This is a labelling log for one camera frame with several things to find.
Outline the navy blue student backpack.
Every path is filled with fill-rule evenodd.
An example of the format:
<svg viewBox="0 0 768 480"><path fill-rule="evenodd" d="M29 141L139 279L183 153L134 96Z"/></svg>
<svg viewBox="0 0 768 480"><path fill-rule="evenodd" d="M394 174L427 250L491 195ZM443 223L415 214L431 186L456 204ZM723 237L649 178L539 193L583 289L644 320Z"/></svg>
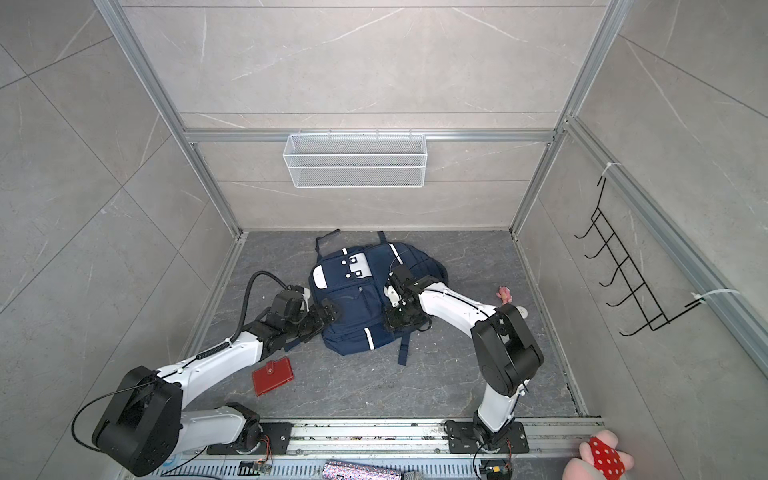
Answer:
<svg viewBox="0 0 768 480"><path fill-rule="evenodd" d="M309 275L312 299L328 301L335 321L321 333L327 348L347 356L376 350L399 339L398 364L407 364L410 336L429 327L431 321L422 313L413 320L402 317L394 324L387 321L386 311L397 309L397 303L386 295L386 287L395 268L403 265L411 277L432 277L449 282L446 268L438 260L413 245L391 242L382 231L376 244L345 247L332 253L321 252L321 242L338 234L338 229L315 238L316 264Z"/></svg>

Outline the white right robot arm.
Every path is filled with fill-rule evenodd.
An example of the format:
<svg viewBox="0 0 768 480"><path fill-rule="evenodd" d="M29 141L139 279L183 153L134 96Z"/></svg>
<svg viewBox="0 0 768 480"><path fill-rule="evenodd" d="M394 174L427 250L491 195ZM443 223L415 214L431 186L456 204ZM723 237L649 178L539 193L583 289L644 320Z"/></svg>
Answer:
<svg viewBox="0 0 768 480"><path fill-rule="evenodd" d="M502 448L518 402L544 363L525 314L510 303L495 307L472 300L431 276L417 279L404 265L389 274L384 294L387 327L417 327L437 318L471 338L486 388L470 438L486 451Z"/></svg>

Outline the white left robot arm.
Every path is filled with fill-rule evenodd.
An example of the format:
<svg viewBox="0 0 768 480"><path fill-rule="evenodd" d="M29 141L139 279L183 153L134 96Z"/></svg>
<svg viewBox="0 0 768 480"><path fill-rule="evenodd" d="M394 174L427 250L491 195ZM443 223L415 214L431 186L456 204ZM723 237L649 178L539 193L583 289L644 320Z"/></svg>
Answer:
<svg viewBox="0 0 768 480"><path fill-rule="evenodd" d="M222 445L250 454L264 447L260 417L253 410L239 403L198 411L187 407L234 373L291 342L306 342L331 325L338 309L328 300L312 303L308 294L306 289L288 287L253 319L243 307L234 333L215 346L159 369L130 370L118 388L106 394L109 403L90 441L77 438L76 443L110 457L136 476L192 449Z"/></svg>

